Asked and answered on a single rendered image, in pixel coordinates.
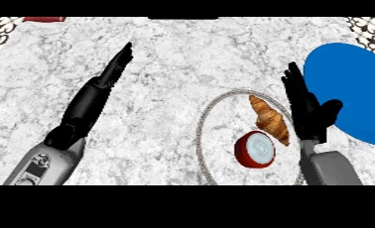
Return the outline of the red object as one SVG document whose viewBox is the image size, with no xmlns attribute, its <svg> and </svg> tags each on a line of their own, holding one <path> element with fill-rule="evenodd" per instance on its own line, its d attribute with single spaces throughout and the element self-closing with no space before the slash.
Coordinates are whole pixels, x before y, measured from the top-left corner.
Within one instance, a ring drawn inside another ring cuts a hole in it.
<svg viewBox="0 0 375 228">
<path fill-rule="evenodd" d="M 24 17 L 24 22 L 55 23 L 65 22 L 67 17 Z"/>
</svg>

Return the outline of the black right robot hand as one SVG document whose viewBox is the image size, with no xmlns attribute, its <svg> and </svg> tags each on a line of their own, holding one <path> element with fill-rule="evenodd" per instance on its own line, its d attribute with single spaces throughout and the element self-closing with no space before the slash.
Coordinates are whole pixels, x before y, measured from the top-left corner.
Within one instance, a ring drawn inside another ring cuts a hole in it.
<svg viewBox="0 0 375 228">
<path fill-rule="evenodd" d="M 288 64 L 281 81 L 290 102 L 293 126 L 302 140 L 327 142 L 327 129 L 334 125 L 343 102 L 331 99 L 319 103 L 315 94 L 307 90 L 305 78 L 296 62 Z"/>
</svg>

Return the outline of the round marble-pattern placemat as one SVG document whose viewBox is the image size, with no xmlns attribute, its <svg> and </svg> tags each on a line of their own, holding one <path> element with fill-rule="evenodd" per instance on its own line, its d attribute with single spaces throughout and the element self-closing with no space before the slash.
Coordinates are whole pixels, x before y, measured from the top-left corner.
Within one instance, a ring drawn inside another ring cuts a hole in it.
<svg viewBox="0 0 375 228">
<path fill-rule="evenodd" d="M 263 169 L 245 168 L 235 157 L 237 141 L 247 133 L 259 131 L 257 113 L 250 96 L 260 97 L 282 114 L 290 133 L 290 145 L 285 146 L 269 134 L 276 158 Z M 197 127 L 197 157 L 200 175 L 206 185 L 303 185 L 300 171 L 300 144 L 291 124 L 288 109 L 278 101 L 248 89 L 235 89 L 220 94 L 209 103 Z"/>
</svg>

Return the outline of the black white patterned tile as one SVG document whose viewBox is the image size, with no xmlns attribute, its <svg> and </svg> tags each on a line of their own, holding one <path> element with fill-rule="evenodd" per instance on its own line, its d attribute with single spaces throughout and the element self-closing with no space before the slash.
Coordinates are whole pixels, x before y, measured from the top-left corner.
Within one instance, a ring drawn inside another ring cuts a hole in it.
<svg viewBox="0 0 375 228">
<path fill-rule="evenodd" d="M 0 46 L 6 44 L 9 35 L 23 22 L 23 17 L 0 17 Z"/>
<path fill-rule="evenodd" d="M 361 47 L 375 54 L 375 17 L 346 17 Z"/>
</svg>

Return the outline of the brown croissant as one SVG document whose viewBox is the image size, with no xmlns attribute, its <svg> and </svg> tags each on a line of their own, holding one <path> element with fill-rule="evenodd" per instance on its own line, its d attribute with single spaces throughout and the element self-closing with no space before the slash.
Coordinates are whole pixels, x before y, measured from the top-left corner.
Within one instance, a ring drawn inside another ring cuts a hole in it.
<svg viewBox="0 0 375 228">
<path fill-rule="evenodd" d="M 250 96 L 250 102 L 257 113 L 257 126 L 265 130 L 279 142 L 288 146 L 288 129 L 282 114 L 272 108 L 269 103 L 256 95 Z"/>
</svg>

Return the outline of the blue plate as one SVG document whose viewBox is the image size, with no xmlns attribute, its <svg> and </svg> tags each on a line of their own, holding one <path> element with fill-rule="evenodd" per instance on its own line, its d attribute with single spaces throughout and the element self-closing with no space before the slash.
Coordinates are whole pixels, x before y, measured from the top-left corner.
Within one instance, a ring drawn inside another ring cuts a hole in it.
<svg viewBox="0 0 375 228">
<path fill-rule="evenodd" d="M 325 44 L 307 55 L 303 76 L 319 103 L 343 102 L 336 127 L 375 145 L 375 54 L 355 45 Z"/>
</svg>

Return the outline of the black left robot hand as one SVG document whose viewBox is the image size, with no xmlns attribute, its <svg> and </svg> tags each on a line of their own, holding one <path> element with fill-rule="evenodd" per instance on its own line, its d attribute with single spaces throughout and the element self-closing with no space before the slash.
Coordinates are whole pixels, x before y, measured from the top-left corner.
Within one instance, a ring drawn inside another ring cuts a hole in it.
<svg viewBox="0 0 375 228">
<path fill-rule="evenodd" d="M 132 43 L 127 43 L 99 76 L 95 76 L 77 93 L 62 118 L 61 125 L 48 134 L 45 144 L 58 150 L 67 150 L 80 138 L 89 135 L 101 115 L 111 89 L 121 77 L 124 68 L 133 59 Z"/>
</svg>

